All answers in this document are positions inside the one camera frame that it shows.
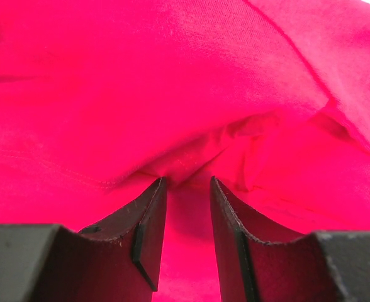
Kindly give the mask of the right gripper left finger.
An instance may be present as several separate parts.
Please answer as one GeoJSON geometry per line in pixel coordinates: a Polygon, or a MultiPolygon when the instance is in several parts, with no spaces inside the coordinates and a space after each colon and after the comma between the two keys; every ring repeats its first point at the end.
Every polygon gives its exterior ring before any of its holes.
{"type": "Polygon", "coordinates": [[[73,232],[0,224],[0,301],[150,301],[159,283],[167,181],[73,232]]]}

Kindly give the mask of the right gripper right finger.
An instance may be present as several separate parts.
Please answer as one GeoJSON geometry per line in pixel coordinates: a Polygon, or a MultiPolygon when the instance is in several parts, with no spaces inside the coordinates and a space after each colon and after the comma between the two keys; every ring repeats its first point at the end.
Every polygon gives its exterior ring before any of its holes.
{"type": "Polygon", "coordinates": [[[295,232],[215,177],[210,211],[223,301],[370,301],[370,232],[295,232]]]}

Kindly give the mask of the magenta t shirt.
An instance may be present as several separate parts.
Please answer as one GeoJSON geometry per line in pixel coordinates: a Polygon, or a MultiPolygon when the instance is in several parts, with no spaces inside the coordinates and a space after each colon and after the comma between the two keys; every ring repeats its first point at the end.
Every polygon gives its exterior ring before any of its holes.
{"type": "Polygon", "coordinates": [[[78,230],[169,184],[156,301],[218,301],[218,177],[370,230],[370,4],[0,1],[0,223],[78,230]]]}

